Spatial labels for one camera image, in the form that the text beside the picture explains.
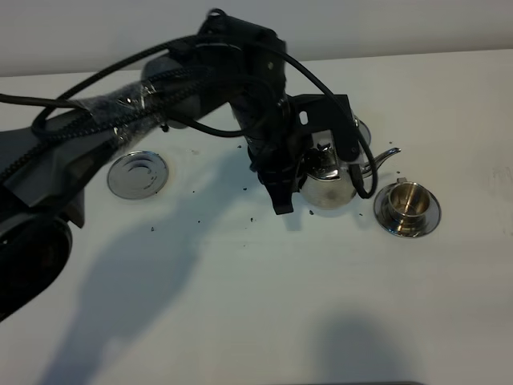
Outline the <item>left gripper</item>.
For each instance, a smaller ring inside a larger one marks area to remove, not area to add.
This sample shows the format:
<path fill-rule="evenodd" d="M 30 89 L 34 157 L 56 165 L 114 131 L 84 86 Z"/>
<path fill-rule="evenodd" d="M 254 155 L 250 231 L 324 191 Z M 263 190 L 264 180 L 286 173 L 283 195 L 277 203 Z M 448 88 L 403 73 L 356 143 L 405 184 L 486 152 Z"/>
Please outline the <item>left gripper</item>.
<path fill-rule="evenodd" d="M 331 132 L 341 160 L 358 157 L 352 116 L 341 113 L 325 95 L 287 95 L 269 110 L 243 95 L 232 101 L 232 112 L 244 131 L 251 168 L 266 187 L 276 215 L 293 212 L 292 195 L 305 181 L 305 155 L 315 133 Z"/>

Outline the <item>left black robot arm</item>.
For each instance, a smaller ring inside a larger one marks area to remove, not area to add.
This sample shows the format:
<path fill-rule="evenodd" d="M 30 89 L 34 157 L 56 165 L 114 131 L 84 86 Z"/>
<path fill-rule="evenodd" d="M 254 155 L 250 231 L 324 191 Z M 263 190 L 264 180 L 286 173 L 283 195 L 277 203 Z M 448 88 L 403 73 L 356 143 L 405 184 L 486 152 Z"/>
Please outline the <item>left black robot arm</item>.
<path fill-rule="evenodd" d="M 286 65 L 304 71 L 273 30 L 214 9 L 197 33 L 114 63 L 56 99 L 3 95 L 40 112 L 1 134 L 2 318 L 63 271 L 93 176 L 156 128 L 244 138 L 278 214 L 292 211 L 305 183 L 313 135 L 328 131 L 350 185 L 368 197 L 357 160 L 370 149 L 348 99 L 310 71 L 318 93 L 288 96 Z"/>

